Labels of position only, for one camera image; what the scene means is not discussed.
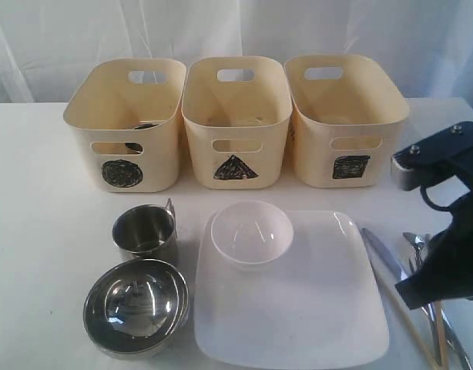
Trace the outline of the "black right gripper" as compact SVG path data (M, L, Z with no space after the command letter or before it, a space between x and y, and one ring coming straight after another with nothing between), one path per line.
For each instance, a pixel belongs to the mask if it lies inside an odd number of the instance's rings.
M453 176L468 192L442 207L431 202L427 187ZM417 272L395 288L411 310L426 304L473 300L473 121L463 121L428 136L391 157L391 178L404 191L420 189L430 207L449 212L451 223L428 244Z

